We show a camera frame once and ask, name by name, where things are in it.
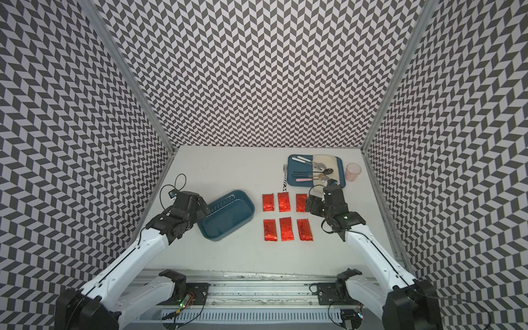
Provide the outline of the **red tea bag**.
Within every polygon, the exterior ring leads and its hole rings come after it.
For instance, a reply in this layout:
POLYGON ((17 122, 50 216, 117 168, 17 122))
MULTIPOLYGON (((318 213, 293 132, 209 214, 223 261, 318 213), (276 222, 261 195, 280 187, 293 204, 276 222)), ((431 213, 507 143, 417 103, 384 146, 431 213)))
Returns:
POLYGON ((274 194, 263 194, 262 195, 263 212, 274 212, 274 194))
POLYGON ((288 213, 291 211, 290 195, 288 192, 279 192, 278 194, 279 212, 288 213))
POLYGON ((280 223, 280 237, 282 241, 293 241, 294 231, 291 217, 284 217, 279 219, 280 223))
POLYGON ((306 212, 307 194, 296 194, 296 211, 297 213, 306 212))
POLYGON ((298 219, 297 221, 298 235, 301 241, 313 241, 312 229, 308 219, 298 219))
POLYGON ((265 219, 263 221, 265 241, 278 241, 275 219, 265 219))

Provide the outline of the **teal storage box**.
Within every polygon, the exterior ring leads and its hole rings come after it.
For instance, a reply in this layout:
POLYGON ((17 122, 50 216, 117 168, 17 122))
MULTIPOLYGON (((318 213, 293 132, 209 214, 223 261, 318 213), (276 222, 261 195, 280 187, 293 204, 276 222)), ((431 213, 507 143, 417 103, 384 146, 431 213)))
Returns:
POLYGON ((198 221, 204 238, 220 241, 252 220, 255 206, 241 190, 232 191, 208 205, 211 213, 198 221))

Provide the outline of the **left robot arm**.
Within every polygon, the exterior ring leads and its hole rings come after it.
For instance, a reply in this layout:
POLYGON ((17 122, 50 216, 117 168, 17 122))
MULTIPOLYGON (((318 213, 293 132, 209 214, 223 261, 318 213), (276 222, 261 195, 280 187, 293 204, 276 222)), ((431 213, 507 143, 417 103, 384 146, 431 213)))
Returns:
POLYGON ((176 300, 182 308, 191 301, 186 276, 164 270, 140 289, 124 291, 144 267, 194 224, 210 214, 195 192, 176 193, 174 203, 141 230, 126 251, 80 289, 68 289, 56 300, 55 329, 123 329, 158 303, 176 300))

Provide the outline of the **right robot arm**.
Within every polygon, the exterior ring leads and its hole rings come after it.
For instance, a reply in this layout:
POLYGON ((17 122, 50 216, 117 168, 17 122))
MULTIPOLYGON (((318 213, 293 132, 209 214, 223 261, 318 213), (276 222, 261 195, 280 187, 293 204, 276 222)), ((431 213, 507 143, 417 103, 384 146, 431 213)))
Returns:
POLYGON ((379 243, 364 218, 349 210, 341 185, 330 180, 319 195, 308 195, 305 209, 362 257, 374 280, 357 269, 339 277, 346 294, 374 313, 385 329, 442 329, 436 289, 428 280, 418 280, 379 243))

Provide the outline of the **striped straw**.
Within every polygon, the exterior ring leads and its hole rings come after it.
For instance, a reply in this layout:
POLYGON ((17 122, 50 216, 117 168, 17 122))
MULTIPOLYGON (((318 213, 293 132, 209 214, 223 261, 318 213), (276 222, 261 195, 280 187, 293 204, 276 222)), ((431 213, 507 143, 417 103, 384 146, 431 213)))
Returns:
POLYGON ((287 164, 283 165, 283 190, 282 192, 287 192, 287 164))

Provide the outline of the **teal cutlery tray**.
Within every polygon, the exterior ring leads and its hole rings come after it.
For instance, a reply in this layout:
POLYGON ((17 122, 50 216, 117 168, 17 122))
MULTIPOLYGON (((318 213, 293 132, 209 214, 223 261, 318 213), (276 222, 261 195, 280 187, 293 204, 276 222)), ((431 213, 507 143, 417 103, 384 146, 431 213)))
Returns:
POLYGON ((345 169, 342 160, 333 155, 292 154, 287 159, 287 184, 290 186, 311 188, 314 184, 322 184, 315 177, 323 175, 337 181, 341 187, 346 186, 345 169))

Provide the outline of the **black spoon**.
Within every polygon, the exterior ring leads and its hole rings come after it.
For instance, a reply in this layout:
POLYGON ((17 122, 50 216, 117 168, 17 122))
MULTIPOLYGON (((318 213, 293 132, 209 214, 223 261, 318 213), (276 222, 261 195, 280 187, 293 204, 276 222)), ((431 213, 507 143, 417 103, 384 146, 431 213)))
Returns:
POLYGON ((334 172, 334 169, 324 169, 324 170, 313 170, 313 171, 295 171, 293 172, 294 177, 302 176, 302 175, 331 175, 334 172))

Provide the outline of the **beige cloth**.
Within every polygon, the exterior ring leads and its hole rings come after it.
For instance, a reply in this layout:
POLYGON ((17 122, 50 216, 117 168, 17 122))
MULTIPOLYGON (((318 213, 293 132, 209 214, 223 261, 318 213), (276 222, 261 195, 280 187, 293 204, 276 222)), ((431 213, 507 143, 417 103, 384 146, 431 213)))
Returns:
POLYGON ((346 186, 345 170, 340 158, 332 155, 319 154, 313 156, 313 161, 325 165, 327 169, 332 169, 333 173, 327 174, 327 177, 335 180, 343 188, 346 186))

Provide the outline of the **pink plastic cup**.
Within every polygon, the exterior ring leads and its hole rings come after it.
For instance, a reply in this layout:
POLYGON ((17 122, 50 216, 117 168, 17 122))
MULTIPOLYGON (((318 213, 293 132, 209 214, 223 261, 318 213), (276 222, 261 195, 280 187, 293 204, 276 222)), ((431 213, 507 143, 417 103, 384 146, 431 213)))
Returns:
POLYGON ((346 181, 356 181, 362 172, 362 167, 356 163, 350 163, 345 169, 345 179, 346 181))

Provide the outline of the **white handled spoon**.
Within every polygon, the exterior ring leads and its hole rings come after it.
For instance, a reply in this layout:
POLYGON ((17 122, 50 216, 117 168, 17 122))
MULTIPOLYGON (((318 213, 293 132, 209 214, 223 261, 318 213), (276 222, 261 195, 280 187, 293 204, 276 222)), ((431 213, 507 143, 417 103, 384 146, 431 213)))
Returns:
POLYGON ((318 162, 314 162, 313 160, 309 160, 307 158, 303 158, 303 157, 293 157, 292 158, 293 161, 295 162, 300 162, 300 163, 303 163, 303 164, 309 164, 309 165, 312 165, 313 168, 317 169, 317 170, 325 170, 327 167, 323 164, 323 163, 318 163, 318 162))

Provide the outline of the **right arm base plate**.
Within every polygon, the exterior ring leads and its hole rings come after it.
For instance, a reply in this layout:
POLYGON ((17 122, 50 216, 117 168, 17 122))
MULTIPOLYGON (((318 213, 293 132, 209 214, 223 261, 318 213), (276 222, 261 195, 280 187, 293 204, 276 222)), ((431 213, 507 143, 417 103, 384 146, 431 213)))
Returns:
POLYGON ((316 283, 311 291, 317 296, 318 303, 321 306, 345 305, 355 306, 360 302, 348 296, 344 291, 338 291, 335 283, 316 283))

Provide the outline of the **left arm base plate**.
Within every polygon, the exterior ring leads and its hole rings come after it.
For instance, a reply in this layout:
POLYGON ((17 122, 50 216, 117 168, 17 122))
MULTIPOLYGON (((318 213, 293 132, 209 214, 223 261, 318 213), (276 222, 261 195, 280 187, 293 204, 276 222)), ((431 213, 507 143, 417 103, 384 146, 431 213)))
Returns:
POLYGON ((210 283, 188 283, 184 290, 175 288, 168 300, 160 302, 160 306, 176 306, 183 302, 187 295, 192 298, 193 306, 203 306, 206 304, 210 289, 210 283))

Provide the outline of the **aluminium front rail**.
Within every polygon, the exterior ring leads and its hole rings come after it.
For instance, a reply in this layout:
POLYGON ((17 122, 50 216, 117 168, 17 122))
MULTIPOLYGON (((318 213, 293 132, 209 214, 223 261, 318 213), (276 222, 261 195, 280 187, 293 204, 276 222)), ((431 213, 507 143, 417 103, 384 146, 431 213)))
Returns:
MULTIPOLYGON (((339 292, 345 292, 344 285, 340 280, 340 274, 335 280, 335 286, 339 292)), ((99 303, 109 312, 119 312, 123 318, 135 318, 142 312, 151 309, 155 305, 168 300, 175 288, 184 290, 186 288, 186 276, 167 269, 147 283, 140 289, 124 295, 123 291, 129 285, 129 280, 109 275, 91 285, 87 285, 82 291, 87 298, 99 303)), ((278 305, 288 304, 291 300, 299 301, 312 294, 309 289, 301 290, 298 283, 280 284, 272 280, 251 280, 241 284, 228 284, 228 291, 222 292, 222 296, 231 301, 239 299, 242 303, 253 305, 278 305)))

